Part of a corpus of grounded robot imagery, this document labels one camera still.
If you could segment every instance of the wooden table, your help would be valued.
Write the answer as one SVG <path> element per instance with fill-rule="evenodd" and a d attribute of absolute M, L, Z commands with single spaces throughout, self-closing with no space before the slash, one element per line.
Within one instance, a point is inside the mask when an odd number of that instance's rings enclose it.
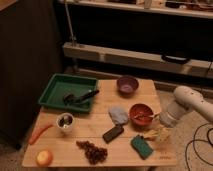
<path fill-rule="evenodd" d="M 95 96 L 90 114 L 75 114 L 75 125 L 72 133 L 63 136 L 56 127 L 44 132 L 34 145 L 28 145 L 22 165 L 36 167 L 35 158 L 38 152 L 49 149 L 54 155 L 50 167 L 92 167 L 84 156 L 84 150 L 79 149 L 76 141 L 88 140 L 96 146 L 108 149 L 107 159 L 95 167 L 110 166 L 165 166 L 175 165 L 176 155 L 170 143 L 170 138 L 162 145 L 149 142 L 154 152 L 148 159 L 143 160 L 130 145 L 133 137 L 141 133 L 135 130 L 131 122 L 124 126 L 124 133 L 106 144 L 102 139 L 103 133 L 114 124 L 108 114 L 108 107 L 120 105 L 129 111 L 135 103 L 149 105 L 155 114 L 161 112 L 161 105 L 152 80 L 139 80 L 139 88 L 134 96 L 125 98 L 117 92 L 116 80 L 99 80 L 100 93 Z M 55 122 L 57 114 L 63 111 L 41 108 L 35 128 L 49 122 Z"/>
<path fill-rule="evenodd" d="M 0 0 L 0 11 L 17 2 L 17 0 Z"/>

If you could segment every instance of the green sponge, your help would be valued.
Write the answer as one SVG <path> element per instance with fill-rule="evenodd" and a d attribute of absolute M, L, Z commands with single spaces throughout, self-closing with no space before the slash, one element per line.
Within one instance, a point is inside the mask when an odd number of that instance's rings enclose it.
<path fill-rule="evenodd" d="M 151 155 L 153 152 L 153 149 L 140 135 L 137 135 L 131 140 L 131 145 L 143 159 L 146 159 L 147 157 L 149 157 L 149 155 Z"/>

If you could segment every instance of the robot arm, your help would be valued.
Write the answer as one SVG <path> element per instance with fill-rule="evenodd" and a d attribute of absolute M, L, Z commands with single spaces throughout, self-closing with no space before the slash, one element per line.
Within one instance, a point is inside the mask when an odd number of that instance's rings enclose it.
<path fill-rule="evenodd" d="M 159 116 L 163 125 L 174 127 L 183 115 L 192 110 L 213 123 L 213 104 L 205 101 L 198 91 L 187 86 L 178 86 L 174 91 L 174 97 L 175 100 Z"/>

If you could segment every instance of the metal rack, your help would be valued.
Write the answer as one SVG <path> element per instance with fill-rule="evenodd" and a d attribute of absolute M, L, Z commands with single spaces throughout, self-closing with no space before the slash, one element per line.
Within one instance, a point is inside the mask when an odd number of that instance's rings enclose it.
<path fill-rule="evenodd" d="M 208 75 L 212 75 L 213 66 L 210 65 L 209 61 L 202 60 L 189 60 L 184 65 L 174 64 L 165 62 L 162 60 L 161 55 L 148 54 L 136 51 L 129 51 L 116 48 L 108 48 L 101 46 L 93 46 L 88 44 L 79 44 L 77 37 L 73 33 L 73 26 L 71 22 L 71 16 L 68 10 L 69 4 L 80 5 L 80 6 L 92 6 L 101 8 L 111 9 L 122 9 L 127 11 L 141 11 L 147 13 L 159 13 L 169 14 L 187 17 L 207 18 L 213 19 L 213 12 L 210 11 L 198 11 L 188 9 L 186 5 L 195 5 L 195 2 L 187 2 L 179 5 L 179 8 L 168 8 L 166 7 L 166 1 L 164 0 L 136 0 L 136 4 L 126 3 L 114 3 L 107 2 L 105 0 L 58 0 L 60 3 L 64 3 L 67 20 L 70 30 L 70 42 L 66 42 L 63 46 L 64 54 L 67 57 L 74 57 L 75 68 L 77 69 L 77 59 L 99 61 L 104 63 L 118 64 L 137 68 L 146 68 L 159 71 L 168 71 L 172 73 L 180 73 L 185 75 L 193 75 L 202 77 L 206 74 L 206 69 L 210 66 Z M 177 3 L 178 1 L 167 1 L 167 3 Z"/>

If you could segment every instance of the food item in bowl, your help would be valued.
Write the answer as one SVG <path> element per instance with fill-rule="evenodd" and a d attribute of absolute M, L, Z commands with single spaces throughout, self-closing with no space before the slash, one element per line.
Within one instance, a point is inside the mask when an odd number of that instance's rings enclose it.
<path fill-rule="evenodd" d="M 151 124 L 153 116 L 152 109 L 142 103 L 133 105 L 129 111 L 129 117 L 131 121 L 139 126 L 146 126 Z"/>
<path fill-rule="evenodd" d="M 70 134 L 73 124 L 74 116 L 71 113 L 62 113 L 56 119 L 56 126 L 63 134 Z"/>

